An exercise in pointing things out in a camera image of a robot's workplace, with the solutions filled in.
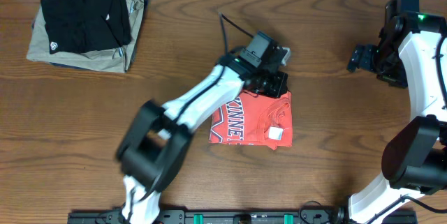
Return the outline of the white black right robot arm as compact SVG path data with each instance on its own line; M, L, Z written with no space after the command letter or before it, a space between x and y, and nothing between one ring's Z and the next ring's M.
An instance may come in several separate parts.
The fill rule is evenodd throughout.
M374 45L359 45L347 70L368 70L409 91L409 123L387 143L380 174L348 199L346 219L381 223L407 202L446 189L446 20L407 11L389 17Z

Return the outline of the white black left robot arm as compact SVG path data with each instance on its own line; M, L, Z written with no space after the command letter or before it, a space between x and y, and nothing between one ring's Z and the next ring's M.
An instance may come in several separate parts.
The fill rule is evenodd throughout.
M278 98L286 91L280 71L289 56L249 60L227 54L194 88L163 105L142 105L116 152L124 174L125 223L153 223L159 199L177 176L196 129L222 105L247 89Z

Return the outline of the red printed t-shirt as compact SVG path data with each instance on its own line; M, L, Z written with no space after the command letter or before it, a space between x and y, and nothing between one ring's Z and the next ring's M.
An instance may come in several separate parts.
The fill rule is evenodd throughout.
M209 142L213 144L291 147L292 93L279 98L243 91L212 114Z

